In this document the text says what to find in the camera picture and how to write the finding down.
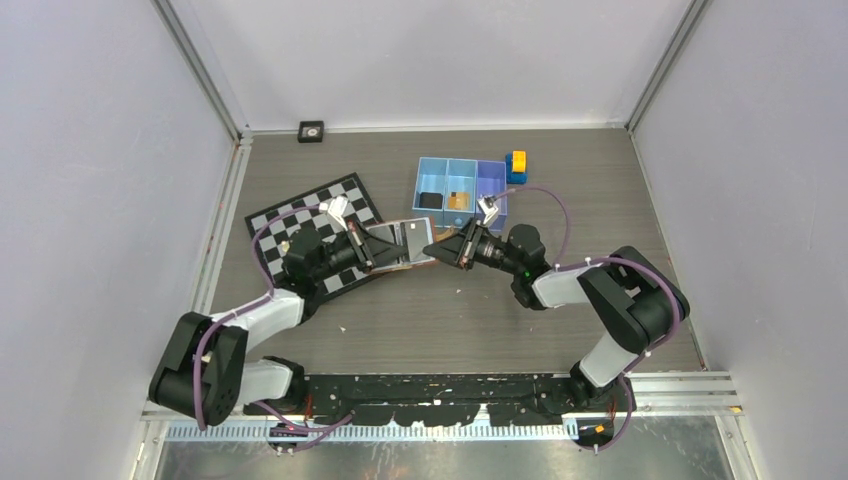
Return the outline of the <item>brown leather card holder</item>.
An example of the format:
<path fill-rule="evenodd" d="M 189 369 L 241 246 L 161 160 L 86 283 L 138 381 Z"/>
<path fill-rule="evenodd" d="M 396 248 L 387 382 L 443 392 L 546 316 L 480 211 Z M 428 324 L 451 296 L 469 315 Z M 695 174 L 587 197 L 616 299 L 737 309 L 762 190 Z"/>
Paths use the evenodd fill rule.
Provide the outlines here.
<path fill-rule="evenodd" d="M 423 248 L 437 241 L 436 228 L 431 217 L 396 220 L 370 225 L 365 228 L 369 235 L 385 242 L 394 243 L 403 249 L 403 254 L 393 260 L 377 260 L 371 275 L 431 265 L 438 262 L 425 255 Z"/>

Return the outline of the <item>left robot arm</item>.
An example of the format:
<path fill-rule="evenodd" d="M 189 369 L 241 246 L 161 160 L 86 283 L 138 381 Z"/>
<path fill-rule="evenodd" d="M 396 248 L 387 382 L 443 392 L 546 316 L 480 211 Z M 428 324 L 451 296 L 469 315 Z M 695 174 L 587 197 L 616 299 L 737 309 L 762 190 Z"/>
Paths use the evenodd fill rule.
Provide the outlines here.
<path fill-rule="evenodd" d="M 193 418 L 201 429 L 221 424 L 239 405 L 298 412 L 308 397 L 303 366 L 275 356 L 248 362 L 248 352 L 308 320 L 324 280 L 351 268 L 369 274 L 408 253 L 355 220 L 331 242 L 312 228 L 298 230 L 283 257 L 282 287 L 225 313 L 179 318 L 150 381 L 149 401 Z"/>

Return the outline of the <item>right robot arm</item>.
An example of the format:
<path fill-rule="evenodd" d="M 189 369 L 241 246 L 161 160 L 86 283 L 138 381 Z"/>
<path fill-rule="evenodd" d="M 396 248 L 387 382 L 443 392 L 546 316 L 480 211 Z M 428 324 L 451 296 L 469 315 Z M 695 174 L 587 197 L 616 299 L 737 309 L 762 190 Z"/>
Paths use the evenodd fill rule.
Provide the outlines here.
<path fill-rule="evenodd" d="M 630 246 L 608 257 L 555 266 L 545 258 L 536 227 L 518 224 L 501 238 L 472 221 L 423 251 L 462 270 L 483 264 L 510 274 L 514 297 L 531 310 L 591 305 L 605 333 L 565 382 L 584 410 L 605 403 L 611 385 L 675 333 L 690 311 L 682 292 Z"/>

